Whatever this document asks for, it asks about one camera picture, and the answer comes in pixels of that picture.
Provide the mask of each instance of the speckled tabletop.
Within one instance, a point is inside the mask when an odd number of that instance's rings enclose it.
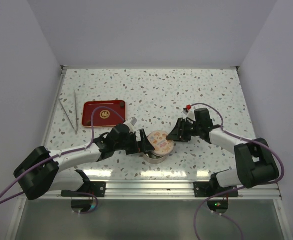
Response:
[[[206,103],[218,109],[227,130],[254,138],[250,115],[235,69],[69,69],[60,99],[75,125],[74,90],[77,94],[78,134],[72,129],[61,105],[54,113],[46,146],[62,150],[90,142],[91,130],[82,126],[83,106],[88,101],[124,100],[126,118],[136,117],[135,129],[146,134],[171,132],[186,105]],[[210,111],[215,124],[219,117]],[[110,128],[96,128],[99,136]],[[90,179],[99,180],[208,180],[214,172],[236,167],[234,156],[198,137],[189,143],[176,143],[172,155],[160,164],[146,162],[141,154],[127,156],[118,151],[82,169]]]

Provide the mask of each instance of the red rectangular tray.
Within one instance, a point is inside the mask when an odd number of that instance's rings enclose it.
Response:
[[[84,127],[91,127],[91,116],[93,111],[98,107],[108,107],[116,111],[126,119],[126,102],[123,100],[111,100],[111,101],[88,101],[84,104],[82,125]],[[114,127],[118,124],[122,124],[123,120],[115,114],[113,111],[107,108],[101,108],[96,111],[94,115],[94,127]]]

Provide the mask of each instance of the logo on tray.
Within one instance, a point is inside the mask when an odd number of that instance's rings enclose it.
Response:
[[[102,119],[107,119],[110,117],[110,112],[108,110],[103,110],[100,112],[100,117]]]

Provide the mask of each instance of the round container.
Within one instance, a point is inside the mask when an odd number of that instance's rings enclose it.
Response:
[[[155,150],[143,155],[144,159],[150,164],[159,164],[167,159],[172,153],[175,143],[172,140],[167,140],[169,134],[166,131],[151,132],[147,139],[153,145]]]

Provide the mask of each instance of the gray wall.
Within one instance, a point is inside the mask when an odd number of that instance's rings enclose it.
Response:
[[[60,65],[239,66],[276,0],[28,0]]]
[[[26,0],[0,0],[0,192],[41,144],[59,75],[60,66]],[[0,239],[15,203],[0,206]]]
[[[240,81],[258,136],[283,158],[280,182],[293,229],[293,0],[278,0],[240,67]]]

